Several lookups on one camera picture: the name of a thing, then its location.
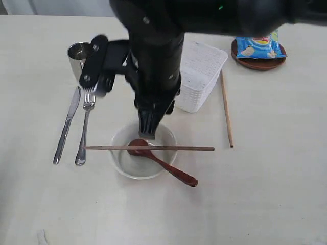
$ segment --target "blue snack bag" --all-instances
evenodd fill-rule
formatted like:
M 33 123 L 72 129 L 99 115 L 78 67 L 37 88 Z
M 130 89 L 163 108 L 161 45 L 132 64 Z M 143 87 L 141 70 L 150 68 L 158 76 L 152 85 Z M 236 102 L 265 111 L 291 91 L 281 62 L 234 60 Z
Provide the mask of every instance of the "blue snack bag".
M 275 30 L 266 37 L 236 37 L 237 58 L 276 59 L 283 58 L 278 42 L 278 32 Z

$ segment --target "spoon handle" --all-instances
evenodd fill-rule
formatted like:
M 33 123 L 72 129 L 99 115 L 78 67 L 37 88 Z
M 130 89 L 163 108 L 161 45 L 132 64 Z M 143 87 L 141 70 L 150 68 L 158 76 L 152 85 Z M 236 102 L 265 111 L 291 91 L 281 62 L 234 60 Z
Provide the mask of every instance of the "spoon handle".
M 149 156 L 153 161 L 156 161 L 159 163 L 165 170 L 167 170 L 169 173 L 171 173 L 173 176 L 178 178 L 181 182 L 184 184 L 190 186 L 190 187 L 196 187 L 198 185 L 198 180 L 195 179 L 194 177 L 184 173 L 183 171 L 165 163 L 164 161 L 161 161 L 154 155 Z

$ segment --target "metal fork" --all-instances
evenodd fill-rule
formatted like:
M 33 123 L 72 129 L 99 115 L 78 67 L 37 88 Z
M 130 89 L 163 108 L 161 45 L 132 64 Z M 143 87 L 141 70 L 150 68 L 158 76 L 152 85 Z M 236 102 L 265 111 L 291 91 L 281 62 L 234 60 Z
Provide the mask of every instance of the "metal fork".
M 88 124 L 88 117 L 90 115 L 90 111 L 94 108 L 95 105 L 96 105 L 96 97 L 92 93 L 85 92 L 84 104 L 83 104 L 83 109 L 85 110 L 85 118 L 84 118 L 84 126 L 83 126 L 81 142 L 75 159 L 75 164 L 77 166 L 84 165 L 86 161 L 86 150 L 84 147 L 86 146 L 86 131 L 87 131 L 87 124 Z

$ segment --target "metal cup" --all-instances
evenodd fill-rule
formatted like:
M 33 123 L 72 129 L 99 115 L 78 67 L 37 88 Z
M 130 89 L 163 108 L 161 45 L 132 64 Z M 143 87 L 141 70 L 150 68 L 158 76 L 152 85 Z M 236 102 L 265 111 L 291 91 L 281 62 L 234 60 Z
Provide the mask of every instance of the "metal cup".
M 69 62 L 71 63 L 71 67 L 77 82 L 80 81 L 85 60 L 87 57 L 89 57 L 91 52 L 91 44 L 88 42 L 75 43 L 67 50 Z

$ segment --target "chopstick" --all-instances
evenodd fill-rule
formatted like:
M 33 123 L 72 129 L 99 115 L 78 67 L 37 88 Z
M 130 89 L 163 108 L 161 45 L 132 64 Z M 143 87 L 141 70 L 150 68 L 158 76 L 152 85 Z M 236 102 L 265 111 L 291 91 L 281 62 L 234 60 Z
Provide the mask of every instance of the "chopstick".
M 86 146 L 86 150 L 162 150 L 162 151 L 214 151 L 214 147 L 195 146 Z
M 226 117 L 226 123 L 227 123 L 229 146 L 231 148 L 233 148 L 234 143 L 233 143 L 233 136 L 232 136 L 232 133 L 231 133 L 231 123 L 230 123 L 230 119 L 229 119 L 229 111 L 228 111 L 228 104 L 227 104 L 227 96 L 226 96 L 226 90 L 225 90 L 223 70 L 220 71 L 220 80 L 221 80 L 221 90 L 222 90 L 223 99 L 224 99 L 224 109 L 225 109 L 225 117 Z

